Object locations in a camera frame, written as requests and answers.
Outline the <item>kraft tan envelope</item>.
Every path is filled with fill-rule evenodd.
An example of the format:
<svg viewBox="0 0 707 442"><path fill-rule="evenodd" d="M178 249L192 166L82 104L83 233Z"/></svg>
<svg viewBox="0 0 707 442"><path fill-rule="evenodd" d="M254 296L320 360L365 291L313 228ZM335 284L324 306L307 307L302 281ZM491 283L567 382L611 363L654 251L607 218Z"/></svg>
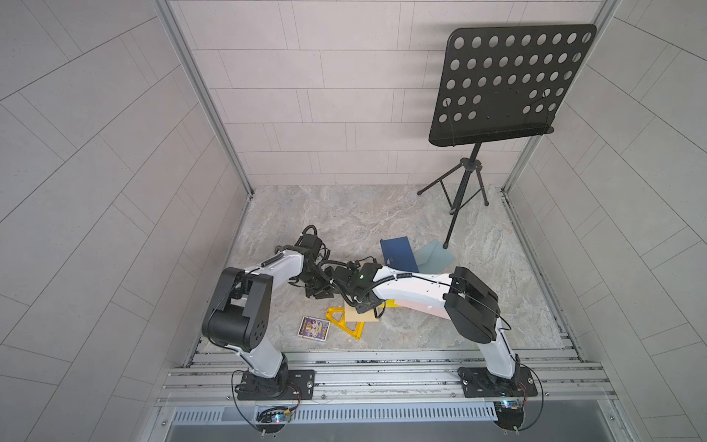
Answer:
<svg viewBox="0 0 707 442"><path fill-rule="evenodd" d="M344 320L346 322L378 322L373 309L359 313L355 307L344 304Z"/></svg>

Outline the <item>navy blue envelope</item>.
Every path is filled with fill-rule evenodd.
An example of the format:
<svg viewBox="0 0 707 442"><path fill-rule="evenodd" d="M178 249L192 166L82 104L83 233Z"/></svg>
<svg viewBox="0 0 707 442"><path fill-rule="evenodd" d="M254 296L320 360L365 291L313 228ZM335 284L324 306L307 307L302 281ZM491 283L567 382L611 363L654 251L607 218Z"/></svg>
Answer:
<svg viewBox="0 0 707 442"><path fill-rule="evenodd" d="M407 237L381 239L380 248L388 267L403 272L418 272L418 265Z"/></svg>

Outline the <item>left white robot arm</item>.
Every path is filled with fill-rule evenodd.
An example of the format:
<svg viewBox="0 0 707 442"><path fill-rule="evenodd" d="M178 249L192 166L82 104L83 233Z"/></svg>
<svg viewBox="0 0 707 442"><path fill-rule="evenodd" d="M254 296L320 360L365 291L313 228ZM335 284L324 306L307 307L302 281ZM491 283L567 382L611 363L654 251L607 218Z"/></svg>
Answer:
<svg viewBox="0 0 707 442"><path fill-rule="evenodd" d="M262 379L275 379L285 369L285 356L266 337L272 291L294 280L324 289L328 276L310 253L286 249L250 269L226 268L219 276L202 323L211 344L236 352Z"/></svg>

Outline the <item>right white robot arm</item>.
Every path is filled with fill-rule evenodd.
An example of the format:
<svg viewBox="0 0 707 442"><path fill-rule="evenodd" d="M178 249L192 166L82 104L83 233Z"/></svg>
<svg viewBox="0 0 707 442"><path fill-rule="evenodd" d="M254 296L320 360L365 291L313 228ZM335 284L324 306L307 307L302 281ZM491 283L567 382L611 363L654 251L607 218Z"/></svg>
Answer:
<svg viewBox="0 0 707 442"><path fill-rule="evenodd" d="M489 374L515 377L517 362L504 337L507 322L501 317L498 296L469 269L458 266L451 274L418 274L365 263L355 270L338 267L329 280L360 313L387 300L412 303L429 314L445 312L459 335L478 344Z"/></svg>

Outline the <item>pink envelope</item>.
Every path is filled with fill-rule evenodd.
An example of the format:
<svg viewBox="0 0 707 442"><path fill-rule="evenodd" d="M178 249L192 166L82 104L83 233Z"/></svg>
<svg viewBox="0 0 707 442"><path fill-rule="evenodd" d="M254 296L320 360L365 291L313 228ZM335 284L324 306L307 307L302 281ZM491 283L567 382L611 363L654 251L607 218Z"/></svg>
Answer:
<svg viewBox="0 0 707 442"><path fill-rule="evenodd" d="M412 302L402 299L396 299L395 304L402 308L412 309L413 311L419 311L421 313L449 320L449 315L443 307L427 306L423 303Z"/></svg>

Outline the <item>light teal envelope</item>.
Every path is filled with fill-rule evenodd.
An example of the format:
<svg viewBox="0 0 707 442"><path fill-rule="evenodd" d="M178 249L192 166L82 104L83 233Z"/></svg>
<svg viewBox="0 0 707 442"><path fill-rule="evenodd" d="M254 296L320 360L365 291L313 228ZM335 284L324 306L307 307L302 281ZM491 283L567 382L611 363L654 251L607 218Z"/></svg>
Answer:
<svg viewBox="0 0 707 442"><path fill-rule="evenodd" d="M414 260L421 274L443 274L456 257L438 241L431 241L414 252Z"/></svg>

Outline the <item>colourful picture card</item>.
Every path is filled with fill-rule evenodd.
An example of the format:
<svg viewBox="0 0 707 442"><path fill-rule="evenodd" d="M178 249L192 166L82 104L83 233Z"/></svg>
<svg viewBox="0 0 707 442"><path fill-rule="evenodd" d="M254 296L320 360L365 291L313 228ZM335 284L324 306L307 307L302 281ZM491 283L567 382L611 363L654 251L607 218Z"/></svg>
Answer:
<svg viewBox="0 0 707 442"><path fill-rule="evenodd" d="M300 323L298 336L307 340L326 342L330 327L329 320L305 316Z"/></svg>

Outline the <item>yellow triangle ruler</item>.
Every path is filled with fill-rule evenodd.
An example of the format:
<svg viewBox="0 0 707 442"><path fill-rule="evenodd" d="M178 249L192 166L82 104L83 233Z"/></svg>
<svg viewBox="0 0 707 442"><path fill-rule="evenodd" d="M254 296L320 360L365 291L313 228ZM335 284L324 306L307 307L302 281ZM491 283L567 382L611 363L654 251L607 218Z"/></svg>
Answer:
<svg viewBox="0 0 707 442"><path fill-rule="evenodd" d="M358 320L358 313L351 307L327 308L326 319L355 340L360 340L365 323Z"/></svg>

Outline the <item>left circuit board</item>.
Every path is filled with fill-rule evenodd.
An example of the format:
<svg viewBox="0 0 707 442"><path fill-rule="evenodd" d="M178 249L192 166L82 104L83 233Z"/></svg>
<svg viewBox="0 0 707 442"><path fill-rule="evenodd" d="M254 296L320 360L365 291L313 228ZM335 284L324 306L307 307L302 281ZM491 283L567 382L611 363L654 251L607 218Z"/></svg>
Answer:
<svg viewBox="0 0 707 442"><path fill-rule="evenodd" d="M261 425L284 425L292 420L295 412L294 407L271 407L259 412L256 421Z"/></svg>

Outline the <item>circuit board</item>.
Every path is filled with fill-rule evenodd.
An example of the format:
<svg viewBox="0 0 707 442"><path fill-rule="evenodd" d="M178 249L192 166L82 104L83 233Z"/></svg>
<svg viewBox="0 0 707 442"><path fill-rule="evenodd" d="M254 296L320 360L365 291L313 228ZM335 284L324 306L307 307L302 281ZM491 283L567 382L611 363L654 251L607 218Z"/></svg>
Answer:
<svg viewBox="0 0 707 442"><path fill-rule="evenodd" d="M510 398L504 401L495 401L496 421L500 429L507 431L519 431L525 421L525 409L522 401L511 400Z"/></svg>
<svg viewBox="0 0 707 442"><path fill-rule="evenodd" d="M259 412L256 421L261 425L284 425L292 420L295 412L294 407L271 407Z"/></svg>

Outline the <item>right circuit board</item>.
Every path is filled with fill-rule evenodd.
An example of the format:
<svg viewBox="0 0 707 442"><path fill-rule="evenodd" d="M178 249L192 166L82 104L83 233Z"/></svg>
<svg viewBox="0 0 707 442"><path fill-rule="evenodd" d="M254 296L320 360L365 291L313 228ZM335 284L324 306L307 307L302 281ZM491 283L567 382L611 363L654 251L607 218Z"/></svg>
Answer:
<svg viewBox="0 0 707 442"><path fill-rule="evenodd" d="M519 431L525 421L525 409L522 401L511 400L510 398L504 401L495 401L496 421L500 429L507 431Z"/></svg>

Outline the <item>black perforated music stand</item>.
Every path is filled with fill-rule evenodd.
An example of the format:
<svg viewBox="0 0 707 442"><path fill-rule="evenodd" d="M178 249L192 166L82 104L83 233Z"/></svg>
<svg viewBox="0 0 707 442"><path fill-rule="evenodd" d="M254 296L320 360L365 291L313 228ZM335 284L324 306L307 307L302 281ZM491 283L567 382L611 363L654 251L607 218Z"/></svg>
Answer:
<svg viewBox="0 0 707 442"><path fill-rule="evenodd" d="M456 195L457 217L471 202L466 189L480 176L482 145L553 133L565 93L588 54L594 24L455 29L447 39L428 141L435 147L469 145Z"/></svg>

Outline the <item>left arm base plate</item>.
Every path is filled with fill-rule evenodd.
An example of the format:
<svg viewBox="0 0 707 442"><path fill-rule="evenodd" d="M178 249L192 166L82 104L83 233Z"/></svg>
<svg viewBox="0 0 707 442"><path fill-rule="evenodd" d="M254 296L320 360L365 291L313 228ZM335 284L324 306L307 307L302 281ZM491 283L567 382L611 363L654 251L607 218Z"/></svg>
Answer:
<svg viewBox="0 0 707 442"><path fill-rule="evenodd" d="M240 401L311 400L315 385L315 370L289 370L273 379L246 372L239 383Z"/></svg>

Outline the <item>aluminium rail frame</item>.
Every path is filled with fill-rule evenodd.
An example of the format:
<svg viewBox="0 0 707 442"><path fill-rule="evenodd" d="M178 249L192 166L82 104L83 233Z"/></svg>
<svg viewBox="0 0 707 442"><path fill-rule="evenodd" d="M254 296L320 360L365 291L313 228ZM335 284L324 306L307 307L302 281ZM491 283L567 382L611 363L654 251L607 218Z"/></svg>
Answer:
<svg viewBox="0 0 707 442"><path fill-rule="evenodd" d="M541 381L548 401L613 399L615 388L600 363L584 362L572 347L519 353ZM477 368L478 350L290 352L290 368L315 373L314 404L463 401L458 369ZM236 355L198 354L189 368L173 368L156 401L160 405L229 405L231 385L246 365Z"/></svg>

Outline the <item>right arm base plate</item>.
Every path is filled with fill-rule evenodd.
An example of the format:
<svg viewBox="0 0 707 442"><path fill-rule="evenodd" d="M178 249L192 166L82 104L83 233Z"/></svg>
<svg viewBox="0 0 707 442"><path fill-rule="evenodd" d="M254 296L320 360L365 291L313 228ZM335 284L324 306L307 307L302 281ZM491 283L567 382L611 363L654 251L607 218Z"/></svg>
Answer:
<svg viewBox="0 0 707 442"><path fill-rule="evenodd" d="M517 366L512 379L492 375L486 368L458 369L466 398L526 398L537 397L539 383L529 368Z"/></svg>

